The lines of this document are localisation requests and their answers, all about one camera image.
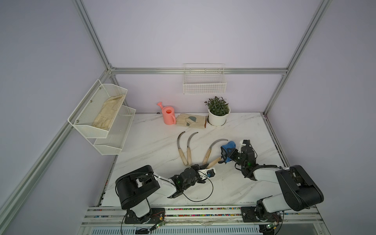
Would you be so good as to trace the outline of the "blue microfibre rag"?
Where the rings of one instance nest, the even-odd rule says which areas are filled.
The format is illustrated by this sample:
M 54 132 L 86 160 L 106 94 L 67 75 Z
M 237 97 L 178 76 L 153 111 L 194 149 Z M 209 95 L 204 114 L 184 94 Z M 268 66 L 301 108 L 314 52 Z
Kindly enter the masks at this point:
M 219 162 L 221 163 L 228 163 L 232 161 L 231 156 L 234 151 L 236 151 L 236 143 L 233 141 L 229 141 L 226 145 L 221 146 L 221 158 L 222 160 Z

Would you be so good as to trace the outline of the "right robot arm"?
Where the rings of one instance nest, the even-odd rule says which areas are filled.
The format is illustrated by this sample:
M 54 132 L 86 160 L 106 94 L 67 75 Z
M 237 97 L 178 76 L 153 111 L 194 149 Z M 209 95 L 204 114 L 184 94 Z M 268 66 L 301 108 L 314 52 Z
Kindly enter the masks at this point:
M 233 141 L 221 147 L 220 163 L 230 161 L 239 166 L 244 178 L 278 184 L 281 189 L 279 194 L 262 198 L 251 207 L 251 220 L 265 222 L 278 212 L 298 212 L 324 201 L 322 191 L 302 166 L 283 168 L 275 164 L 258 164 L 256 151 L 249 140 L 244 140 L 238 149 Z

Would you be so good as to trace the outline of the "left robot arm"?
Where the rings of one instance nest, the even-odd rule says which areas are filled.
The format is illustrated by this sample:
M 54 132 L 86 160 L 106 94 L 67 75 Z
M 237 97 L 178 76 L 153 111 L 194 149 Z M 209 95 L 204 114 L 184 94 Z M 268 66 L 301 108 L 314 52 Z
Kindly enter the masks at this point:
M 184 195 L 184 191 L 196 184 L 204 184 L 215 177 L 214 168 L 208 165 L 192 165 L 182 173 L 170 178 L 164 178 L 154 172 L 152 166 L 145 165 L 116 180 L 115 192 L 119 198 L 121 208 L 130 217 L 141 223 L 152 217 L 152 209 L 148 198 L 159 194 L 169 199 Z

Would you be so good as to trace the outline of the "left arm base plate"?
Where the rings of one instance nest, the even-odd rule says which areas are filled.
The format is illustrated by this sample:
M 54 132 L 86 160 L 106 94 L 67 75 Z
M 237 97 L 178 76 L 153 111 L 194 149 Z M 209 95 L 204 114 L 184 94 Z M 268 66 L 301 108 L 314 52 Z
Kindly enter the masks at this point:
M 151 208 L 150 211 L 141 217 L 129 209 L 124 217 L 124 224 L 157 224 L 164 220 L 165 208 Z

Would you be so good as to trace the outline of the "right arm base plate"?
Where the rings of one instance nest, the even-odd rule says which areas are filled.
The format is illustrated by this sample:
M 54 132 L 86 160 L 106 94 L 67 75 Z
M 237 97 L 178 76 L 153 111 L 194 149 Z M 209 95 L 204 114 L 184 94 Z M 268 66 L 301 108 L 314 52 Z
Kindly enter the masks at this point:
M 279 212 L 267 212 L 259 206 L 241 207 L 243 222 L 281 222 L 282 217 Z

